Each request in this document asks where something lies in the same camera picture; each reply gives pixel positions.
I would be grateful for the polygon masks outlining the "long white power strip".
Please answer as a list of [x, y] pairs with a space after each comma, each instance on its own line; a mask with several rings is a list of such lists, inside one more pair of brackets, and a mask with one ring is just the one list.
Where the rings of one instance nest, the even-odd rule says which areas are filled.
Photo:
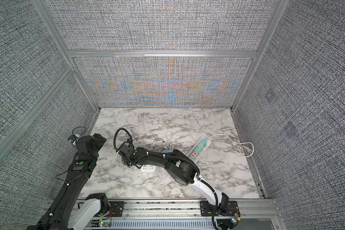
[[211, 144], [212, 141], [210, 141], [208, 138], [201, 137], [189, 151], [187, 157], [194, 163], [198, 163], [200, 158], [206, 153]]

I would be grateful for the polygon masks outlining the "teal plug cube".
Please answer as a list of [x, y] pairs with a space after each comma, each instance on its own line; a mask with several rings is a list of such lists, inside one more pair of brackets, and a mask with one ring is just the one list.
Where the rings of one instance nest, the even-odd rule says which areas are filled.
[[201, 152], [201, 148], [200, 147], [197, 147], [196, 149], [195, 149], [195, 152], [197, 153], [197, 154], [199, 154], [200, 152]]
[[201, 141], [201, 143], [202, 143], [203, 145], [206, 145], [207, 142], [208, 142], [207, 139], [202, 139], [202, 141]]

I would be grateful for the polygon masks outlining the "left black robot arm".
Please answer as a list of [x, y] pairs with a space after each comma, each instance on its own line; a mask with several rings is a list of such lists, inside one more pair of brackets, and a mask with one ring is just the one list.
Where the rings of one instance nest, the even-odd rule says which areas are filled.
[[95, 133], [84, 136], [75, 142], [77, 152], [67, 169], [65, 181], [37, 224], [28, 226], [28, 230], [68, 230], [72, 209], [76, 200], [91, 177], [98, 158], [98, 152], [106, 142], [106, 138]]

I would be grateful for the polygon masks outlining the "blue square power strip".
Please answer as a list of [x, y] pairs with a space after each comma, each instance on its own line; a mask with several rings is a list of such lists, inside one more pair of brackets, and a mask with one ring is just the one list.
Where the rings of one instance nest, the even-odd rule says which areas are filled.
[[170, 154], [170, 153], [172, 153], [172, 151], [171, 150], [163, 150], [161, 153], [168, 153], [168, 154]]

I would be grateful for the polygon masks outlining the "white square power strip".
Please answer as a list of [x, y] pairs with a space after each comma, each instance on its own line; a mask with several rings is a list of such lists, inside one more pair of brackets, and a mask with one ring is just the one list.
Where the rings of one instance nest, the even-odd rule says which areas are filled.
[[152, 172], [156, 171], [156, 168], [157, 167], [154, 165], [143, 165], [143, 166], [141, 166], [140, 171], [142, 173], [152, 173]]

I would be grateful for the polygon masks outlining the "pink plug cube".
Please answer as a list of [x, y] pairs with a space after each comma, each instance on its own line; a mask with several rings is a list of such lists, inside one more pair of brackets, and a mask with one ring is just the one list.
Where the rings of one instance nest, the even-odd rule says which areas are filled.
[[193, 152], [193, 153], [191, 154], [191, 157], [194, 158], [194, 159], [196, 158], [196, 156], [197, 156], [197, 153], [196, 153], [196, 152]]

